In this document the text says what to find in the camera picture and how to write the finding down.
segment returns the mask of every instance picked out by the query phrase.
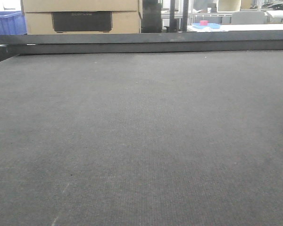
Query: gray mat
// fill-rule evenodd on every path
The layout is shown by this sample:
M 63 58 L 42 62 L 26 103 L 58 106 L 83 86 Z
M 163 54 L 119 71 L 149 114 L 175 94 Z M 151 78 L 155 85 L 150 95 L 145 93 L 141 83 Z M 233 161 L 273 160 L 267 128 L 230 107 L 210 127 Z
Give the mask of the gray mat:
M 283 226 L 283 51 L 0 63 L 0 226 Z

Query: blue plastic crate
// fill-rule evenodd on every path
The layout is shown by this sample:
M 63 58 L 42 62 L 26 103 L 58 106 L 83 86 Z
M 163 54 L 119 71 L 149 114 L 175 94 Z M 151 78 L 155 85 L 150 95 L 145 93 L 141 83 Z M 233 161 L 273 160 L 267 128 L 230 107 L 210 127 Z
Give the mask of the blue plastic crate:
M 200 23 L 194 23 L 193 27 L 195 27 L 196 29 L 203 29 L 205 27 L 210 27 L 212 29 L 219 29 L 220 28 L 220 24 L 214 24 L 214 23 L 208 23 L 208 25 L 200 25 Z
M 21 11 L 0 11 L 0 35 L 26 33 L 25 18 Z

